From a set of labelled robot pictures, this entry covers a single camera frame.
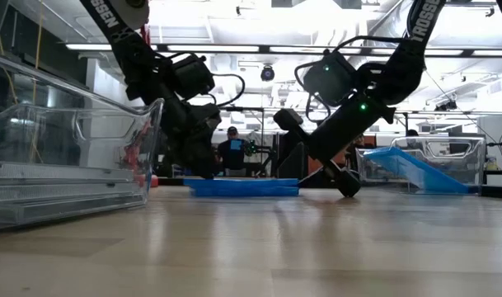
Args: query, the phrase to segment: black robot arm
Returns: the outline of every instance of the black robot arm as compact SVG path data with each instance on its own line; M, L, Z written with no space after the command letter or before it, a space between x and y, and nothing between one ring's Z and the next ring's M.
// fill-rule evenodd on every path
M404 38L358 36L324 53L301 82L319 101L338 106L312 134L299 126L303 120L292 110L281 110L274 120L283 130L296 133L306 144L309 155L323 164L322 175L331 179L345 196L353 196L360 188L359 180L331 160L341 150L381 117L393 122L395 108L420 84L425 70L425 49L446 0L415 0L408 16ZM385 64L366 63L355 70L340 54L340 48L355 40L372 39L398 42L395 52Z
M212 178L216 164L211 139L221 121L219 108L214 104L192 106L186 102L199 94L207 94L214 87L213 74L204 59L189 54L173 63L171 57L156 53L124 21L131 19L137 9L148 9L148 0L80 1L110 42L128 85L129 99L140 97L147 105L159 98L165 100L161 128L176 163L196 175ZM137 19L134 23L145 21Z

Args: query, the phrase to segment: blue tray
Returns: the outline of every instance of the blue tray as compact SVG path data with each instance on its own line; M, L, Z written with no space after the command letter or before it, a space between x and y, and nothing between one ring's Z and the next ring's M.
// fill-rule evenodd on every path
M273 186L296 186L298 187L298 179L285 178L285 179L185 179L183 180L185 186L193 188L198 187L220 187L220 188L244 188L245 190L255 187L273 187Z
M469 186L442 173L398 148L376 148L364 157L383 166L397 176L406 177L420 189L441 193L468 194Z
M285 197L298 196L297 186L248 187L244 191L234 191L234 188L197 187L192 188L192 195L196 197Z

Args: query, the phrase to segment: wooden floor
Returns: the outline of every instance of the wooden floor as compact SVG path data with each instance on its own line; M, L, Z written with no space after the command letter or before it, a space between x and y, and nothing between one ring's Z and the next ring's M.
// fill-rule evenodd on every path
M502 200L159 188L146 208L0 233L5 296L502 296Z

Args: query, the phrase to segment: orange object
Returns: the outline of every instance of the orange object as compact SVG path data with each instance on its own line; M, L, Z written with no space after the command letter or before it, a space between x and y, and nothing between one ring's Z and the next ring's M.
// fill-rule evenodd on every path
M149 24L144 24L141 27L141 36L143 37L144 42L146 42L147 45L151 44L150 41L150 25Z
M159 177L157 175L152 175L152 182L150 183L150 187L158 187L159 186Z
M144 180L146 180L146 176L143 175L136 175L134 177L134 181L138 182L139 186L144 186Z
M152 124L147 121L146 124L144 124L143 129L134 136L134 141L124 147L126 155L123 158L123 162L128 164L130 169L134 172L137 172L138 169L137 157L141 150L141 143L143 142L144 136L148 133L150 127L152 127Z

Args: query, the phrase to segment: clear plastic container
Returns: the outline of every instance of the clear plastic container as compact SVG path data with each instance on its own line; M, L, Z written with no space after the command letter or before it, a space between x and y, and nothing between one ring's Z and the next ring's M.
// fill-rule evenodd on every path
M450 192L454 186L477 192L483 182L486 141L465 137L398 138L384 151L359 150L359 175L364 182L388 184L406 191Z
M146 203L162 101L135 110L0 58L0 103L0 228Z

